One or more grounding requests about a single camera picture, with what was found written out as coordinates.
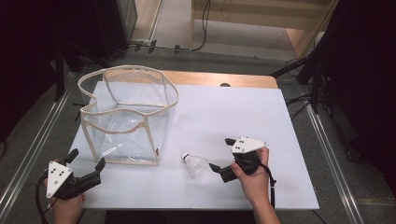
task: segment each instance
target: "person's hand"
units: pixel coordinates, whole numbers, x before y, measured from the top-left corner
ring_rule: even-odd
[[[268,167],[269,149],[262,147],[257,150],[262,164]],[[246,175],[238,164],[231,164],[233,173],[238,177],[242,185],[245,196],[253,206],[257,223],[279,223],[274,208],[270,204],[268,197],[269,175],[264,168],[257,168],[253,175]]]
[[[56,199],[54,197],[49,199],[49,203],[53,204],[53,223],[55,224],[75,224],[81,213],[82,203],[85,201],[85,195],[80,194],[75,198],[69,199],[67,201],[62,199]]]

